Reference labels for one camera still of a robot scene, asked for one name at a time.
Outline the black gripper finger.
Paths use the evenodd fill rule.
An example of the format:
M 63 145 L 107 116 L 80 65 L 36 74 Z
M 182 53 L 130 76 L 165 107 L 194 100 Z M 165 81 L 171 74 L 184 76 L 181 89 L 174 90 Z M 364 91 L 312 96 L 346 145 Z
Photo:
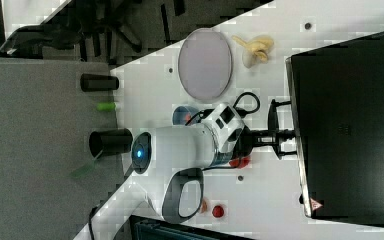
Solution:
M 283 143 L 285 143 L 288 140 L 282 140 L 280 139 L 277 141 L 276 139 L 274 141 L 267 140 L 267 139 L 257 139 L 256 142 L 254 142 L 254 147 L 265 147 L 265 146 L 271 146 L 272 148 L 280 148 Z
M 278 138 L 294 138 L 295 132 L 293 130 L 252 130 L 253 136 L 258 137 L 278 137 Z

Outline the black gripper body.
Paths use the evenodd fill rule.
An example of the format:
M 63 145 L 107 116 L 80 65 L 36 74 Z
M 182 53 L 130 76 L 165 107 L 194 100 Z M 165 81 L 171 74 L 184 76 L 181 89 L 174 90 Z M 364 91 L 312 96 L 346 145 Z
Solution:
M 237 136 L 231 159 L 248 156 L 253 149 L 253 134 L 249 128 L 244 128 Z

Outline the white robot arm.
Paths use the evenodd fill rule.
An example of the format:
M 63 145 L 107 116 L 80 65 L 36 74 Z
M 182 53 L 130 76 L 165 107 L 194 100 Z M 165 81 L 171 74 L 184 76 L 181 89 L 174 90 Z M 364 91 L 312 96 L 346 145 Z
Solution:
M 144 202 L 162 220 L 183 223 L 200 209 L 205 170 L 246 157 L 256 147 L 270 146 L 279 158 L 285 156 L 280 145 L 295 132 L 281 130 L 276 121 L 267 130 L 251 130 L 243 121 L 247 113 L 221 103 L 206 110 L 196 124 L 159 127 L 136 136 L 131 145 L 132 174 L 91 212 L 73 240 L 113 240 Z

